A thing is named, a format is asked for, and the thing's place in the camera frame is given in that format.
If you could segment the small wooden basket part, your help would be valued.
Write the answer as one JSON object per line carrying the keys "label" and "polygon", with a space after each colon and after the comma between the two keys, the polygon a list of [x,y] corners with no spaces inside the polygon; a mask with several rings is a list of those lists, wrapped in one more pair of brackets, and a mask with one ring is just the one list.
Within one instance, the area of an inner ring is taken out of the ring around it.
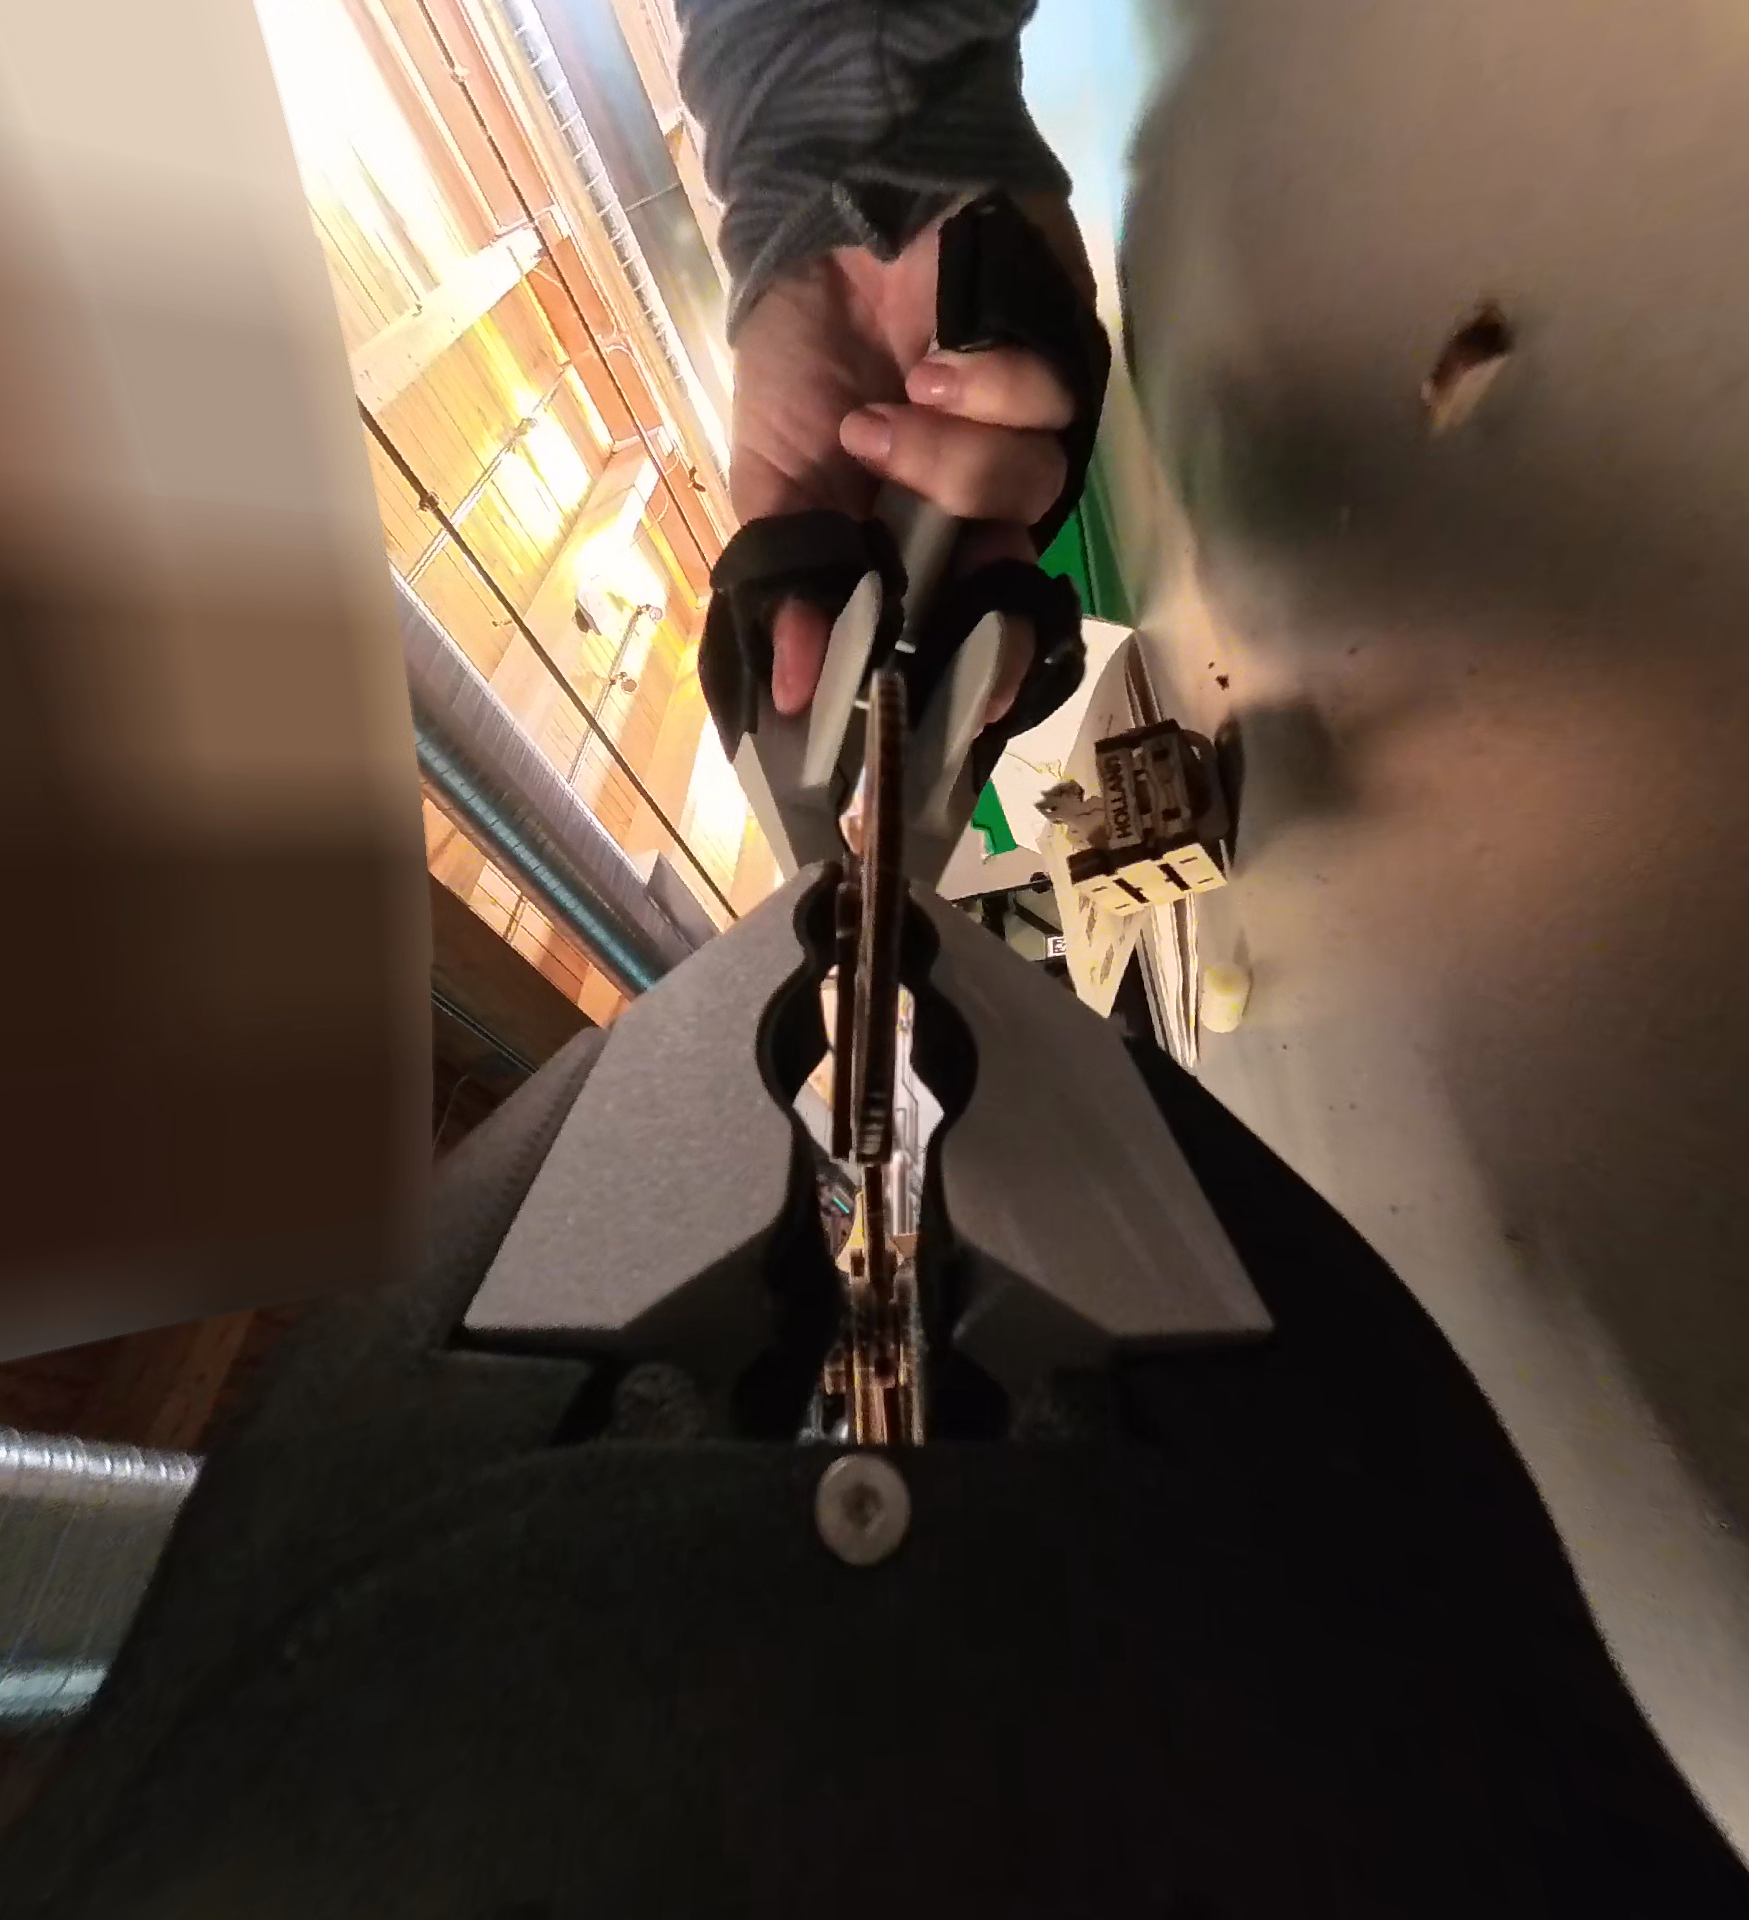
{"label": "small wooden basket part", "polygon": [[1070,778],[1036,800],[1086,909],[1127,919],[1229,883],[1235,817],[1205,736],[1150,721],[1100,737],[1093,765],[1090,787]]}

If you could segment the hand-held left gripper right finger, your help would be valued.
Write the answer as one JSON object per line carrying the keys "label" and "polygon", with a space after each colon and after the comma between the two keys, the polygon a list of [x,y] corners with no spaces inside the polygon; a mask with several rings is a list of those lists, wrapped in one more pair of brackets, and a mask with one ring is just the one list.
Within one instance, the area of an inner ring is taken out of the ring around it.
{"label": "hand-held left gripper right finger", "polygon": [[911,884],[932,1343],[1258,1343],[1273,1320],[1119,1032]]}

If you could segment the person's right hand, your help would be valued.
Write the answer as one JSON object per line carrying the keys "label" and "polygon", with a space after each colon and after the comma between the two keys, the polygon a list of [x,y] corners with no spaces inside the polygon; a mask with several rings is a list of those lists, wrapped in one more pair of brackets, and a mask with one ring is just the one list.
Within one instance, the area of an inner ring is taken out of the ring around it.
{"label": "person's right hand", "polygon": [[935,219],[892,261],[838,249],[765,289],[733,341],[730,493],[741,521],[864,518],[883,486],[966,527],[956,567],[1034,562],[1066,476],[1076,400],[1018,346],[935,335]]}

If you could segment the wooden bicycle model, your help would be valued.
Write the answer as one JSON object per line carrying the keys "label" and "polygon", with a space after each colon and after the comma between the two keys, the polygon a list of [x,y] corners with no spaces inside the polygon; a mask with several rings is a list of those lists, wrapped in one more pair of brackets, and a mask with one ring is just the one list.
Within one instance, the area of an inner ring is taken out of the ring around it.
{"label": "wooden bicycle model", "polygon": [[859,844],[837,892],[832,1146],[857,1178],[854,1226],[838,1258],[838,1360],[823,1376],[860,1449],[917,1446],[929,1434],[929,1362],[917,1262],[890,1223],[895,1087],[907,912],[907,685],[873,676],[859,788]]}

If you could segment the green box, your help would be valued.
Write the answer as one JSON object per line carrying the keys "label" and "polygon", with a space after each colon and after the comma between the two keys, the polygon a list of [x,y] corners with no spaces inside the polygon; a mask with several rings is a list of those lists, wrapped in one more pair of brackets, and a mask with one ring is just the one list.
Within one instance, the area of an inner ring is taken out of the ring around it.
{"label": "green box", "polygon": [[1100,455],[1093,455],[1072,517],[1042,558],[1043,571],[1079,592],[1084,671],[1076,694],[1028,733],[1013,737],[997,762],[971,826],[981,837],[984,861],[1034,848],[1048,829],[1038,796],[1074,771],[1079,737],[1096,702],[1107,667],[1132,630],[1130,594],[1117,542],[1108,483]]}

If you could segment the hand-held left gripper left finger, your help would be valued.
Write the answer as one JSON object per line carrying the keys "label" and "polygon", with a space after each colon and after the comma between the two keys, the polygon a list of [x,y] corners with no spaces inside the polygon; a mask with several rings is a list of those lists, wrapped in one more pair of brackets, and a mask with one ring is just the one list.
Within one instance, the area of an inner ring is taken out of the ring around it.
{"label": "hand-held left gripper left finger", "polygon": [[838,1333],[821,1146],[838,863],[785,881],[608,1029],[464,1331],[592,1359],[818,1355]]}

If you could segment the person's right forearm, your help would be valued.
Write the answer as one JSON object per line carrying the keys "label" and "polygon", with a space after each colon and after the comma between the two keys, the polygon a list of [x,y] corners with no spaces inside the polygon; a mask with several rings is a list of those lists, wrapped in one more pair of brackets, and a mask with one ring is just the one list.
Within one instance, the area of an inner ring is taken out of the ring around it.
{"label": "person's right forearm", "polygon": [[727,338],[778,277],[890,262],[959,201],[1068,195],[1024,99],[1030,2],[679,2],[677,84],[720,205]]}

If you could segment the silver ribbed air duct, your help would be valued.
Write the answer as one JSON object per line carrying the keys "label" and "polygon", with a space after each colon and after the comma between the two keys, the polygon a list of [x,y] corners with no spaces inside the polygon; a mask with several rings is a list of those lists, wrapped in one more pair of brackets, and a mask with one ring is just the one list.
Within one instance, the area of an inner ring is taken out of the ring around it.
{"label": "silver ribbed air duct", "polygon": [[0,1426],[0,1736],[101,1692],[198,1476],[192,1453]]}

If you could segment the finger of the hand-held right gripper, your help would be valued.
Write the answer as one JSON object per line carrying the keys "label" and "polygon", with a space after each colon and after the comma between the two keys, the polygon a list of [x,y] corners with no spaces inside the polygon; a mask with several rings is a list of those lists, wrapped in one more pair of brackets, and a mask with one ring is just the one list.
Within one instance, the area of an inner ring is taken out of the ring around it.
{"label": "finger of the hand-held right gripper", "polygon": [[862,778],[867,688],[884,597],[881,579],[857,585],[830,632],[806,714],[781,715],[764,702],[731,752],[780,877],[845,858],[841,818]]}
{"label": "finger of the hand-held right gripper", "polygon": [[905,877],[940,890],[957,858],[1001,742],[988,736],[988,709],[1010,653],[1010,618],[984,612],[966,636],[934,630],[929,616],[905,624],[911,721],[905,748]]}

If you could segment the grey ceiling air duct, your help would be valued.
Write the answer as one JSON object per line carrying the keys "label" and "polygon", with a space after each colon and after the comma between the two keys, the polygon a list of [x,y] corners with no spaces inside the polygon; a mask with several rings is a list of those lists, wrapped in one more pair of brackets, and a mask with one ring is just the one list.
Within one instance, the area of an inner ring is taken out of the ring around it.
{"label": "grey ceiling air duct", "polygon": [[394,597],[418,760],[448,817],[634,995],[711,943],[682,875],[622,853],[403,579]]}

